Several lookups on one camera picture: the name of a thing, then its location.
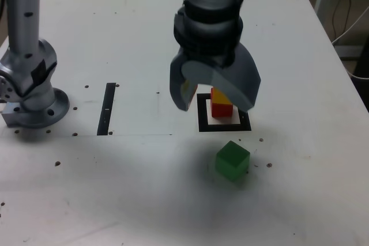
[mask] block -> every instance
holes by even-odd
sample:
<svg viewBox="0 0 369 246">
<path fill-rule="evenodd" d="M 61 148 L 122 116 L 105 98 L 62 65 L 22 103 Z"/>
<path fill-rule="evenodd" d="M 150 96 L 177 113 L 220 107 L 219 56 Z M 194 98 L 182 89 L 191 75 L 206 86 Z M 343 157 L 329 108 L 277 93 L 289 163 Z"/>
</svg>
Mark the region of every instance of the block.
<svg viewBox="0 0 369 246">
<path fill-rule="evenodd" d="M 223 105 L 233 105 L 227 96 L 217 88 L 212 88 L 211 90 L 212 100 L 215 104 L 223 104 Z"/>
<path fill-rule="evenodd" d="M 210 107 L 212 110 L 213 118 L 231 118 L 233 115 L 233 105 L 230 104 L 219 104 L 213 101 L 214 91 L 216 89 L 212 88 L 210 97 Z"/>
<path fill-rule="evenodd" d="M 250 152 L 229 141 L 217 153 L 215 169 L 229 181 L 236 181 L 248 171 Z"/>
</svg>

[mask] black slot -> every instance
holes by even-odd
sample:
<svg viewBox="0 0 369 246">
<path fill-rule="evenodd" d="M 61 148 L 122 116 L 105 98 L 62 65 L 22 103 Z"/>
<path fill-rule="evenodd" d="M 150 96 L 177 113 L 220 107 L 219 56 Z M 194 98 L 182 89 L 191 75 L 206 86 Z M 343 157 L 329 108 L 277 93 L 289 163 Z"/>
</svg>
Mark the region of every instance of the black slot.
<svg viewBox="0 0 369 246">
<path fill-rule="evenodd" d="M 114 93 L 116 83 L 107 83 L 105 88 L 105 95 L 103 106 L 101 108 L 99 126 L 97 128 L 97 135 L 108 135 L 111 111 L 113 108 Z"/>
</svg>

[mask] table surface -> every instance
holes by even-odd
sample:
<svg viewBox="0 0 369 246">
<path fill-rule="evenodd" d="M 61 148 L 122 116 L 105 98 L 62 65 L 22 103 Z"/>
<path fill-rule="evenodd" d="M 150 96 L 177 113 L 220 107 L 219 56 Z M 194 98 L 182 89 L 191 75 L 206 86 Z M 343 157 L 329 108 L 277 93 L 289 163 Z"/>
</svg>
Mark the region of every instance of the table surface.
<svg viewBox="0 0 369 246">
<path fill-rule="evenodd" d="M 0 244 L 368 245 L 369 115 L 309 1 L 245 0 L 262 83 L 234 133 L 199 133 L 196 99 L 171 100 L 182 1 L 41 0 L 71 109 L 19 134 L 1 120 Z M 108 82 L 114 134 L 96 136 Z M 238 187 L 207 170 L 229 140 L 251 152 Z"/>
</svg>

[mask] metal robot arm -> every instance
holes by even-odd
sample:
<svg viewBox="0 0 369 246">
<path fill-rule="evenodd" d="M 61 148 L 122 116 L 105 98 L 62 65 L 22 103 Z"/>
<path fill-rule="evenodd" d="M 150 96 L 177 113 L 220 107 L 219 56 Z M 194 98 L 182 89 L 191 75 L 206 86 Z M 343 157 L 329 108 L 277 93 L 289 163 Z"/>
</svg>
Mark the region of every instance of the metal robot arm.
<svg viewBox="0 0 369 246">
<path fill-rule="evenodd" d="M 39 38 L 40 0 L 6 0 L 9 48 L 0 60 L 2 116 L 9 127 L 42 128 L 64 117 L 67 95 L 51 86 L 57 66 L 52 46 Z"/>
<path fill-rule="evenodd" d="M 171 63 L 170 92 L 187 111 L 198 84 L 215 86 L 242 111 L 255 104 L 260 76 L 239 43 L 243 0 L 184 0 L 174 19 L 180 50 Z"/>
</svg>

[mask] orange block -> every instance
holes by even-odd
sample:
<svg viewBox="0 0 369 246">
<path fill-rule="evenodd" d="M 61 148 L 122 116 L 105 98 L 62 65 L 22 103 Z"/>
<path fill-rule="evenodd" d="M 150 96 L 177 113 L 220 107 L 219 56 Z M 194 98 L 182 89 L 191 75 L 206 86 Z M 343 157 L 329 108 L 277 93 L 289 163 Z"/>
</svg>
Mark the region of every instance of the orange block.
<svg viewBox="0 0 369 246">
<path fill-rule="evenodd" d="M 227 96 L 216 88 L 212 88 L 212 100 L 215 104 L 232 105 Z"/>
<path fill-rule="evenodd" d="M 233 105 L 231 104 L 218 104 L 214 103 L 214 90 L 211 90 L 210 106 L 212 109 L 213 118 L 231 118 L 233 115 Z"/>
</svg>

